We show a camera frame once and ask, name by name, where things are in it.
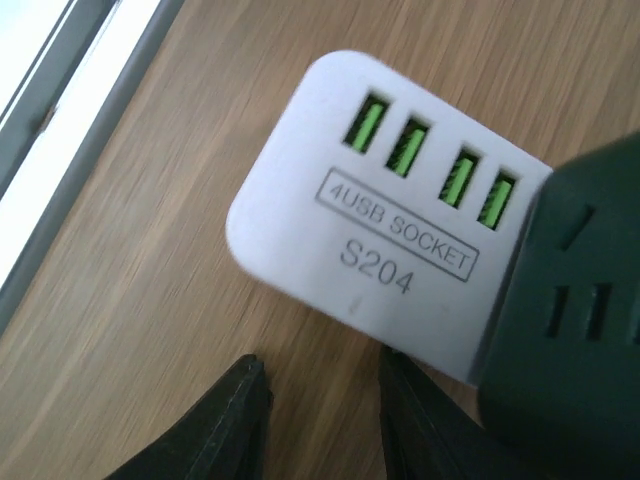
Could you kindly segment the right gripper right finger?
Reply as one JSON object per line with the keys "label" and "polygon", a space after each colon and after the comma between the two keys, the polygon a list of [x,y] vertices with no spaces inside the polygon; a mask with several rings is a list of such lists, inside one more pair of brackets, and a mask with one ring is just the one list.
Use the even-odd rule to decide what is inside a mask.
{"label": "right gripper right finger", "polygon": [[515,459],[408,356],[383,347],[378,380],[389,479],[515,477]]}

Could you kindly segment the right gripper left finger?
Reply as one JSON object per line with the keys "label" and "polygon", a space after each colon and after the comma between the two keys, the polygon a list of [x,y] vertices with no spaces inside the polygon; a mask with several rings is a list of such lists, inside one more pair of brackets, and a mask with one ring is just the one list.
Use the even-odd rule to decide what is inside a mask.
{"label": "right gripper left finger", "polygon": [[110,479],[262,479],[273,406],[264,362],[235,361],[168,430]]}

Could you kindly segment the green cube adapter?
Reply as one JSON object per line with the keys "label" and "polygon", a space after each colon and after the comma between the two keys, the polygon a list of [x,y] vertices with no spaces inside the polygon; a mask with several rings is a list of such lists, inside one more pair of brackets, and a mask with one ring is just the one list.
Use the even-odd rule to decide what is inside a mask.
{"label": "green cube adapter", "polygon": [[639,475],[639,137],[534,202],[479,387],[484,426],[553,472]]}

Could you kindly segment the white power strip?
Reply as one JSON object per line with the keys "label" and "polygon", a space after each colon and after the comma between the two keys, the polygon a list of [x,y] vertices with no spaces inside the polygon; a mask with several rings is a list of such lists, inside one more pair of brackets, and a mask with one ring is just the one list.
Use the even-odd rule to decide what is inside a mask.
{"label": "white power strip", "polygon": [[374,57],[305,72],[229,209],[236,262],[477,385],[551,168]]}

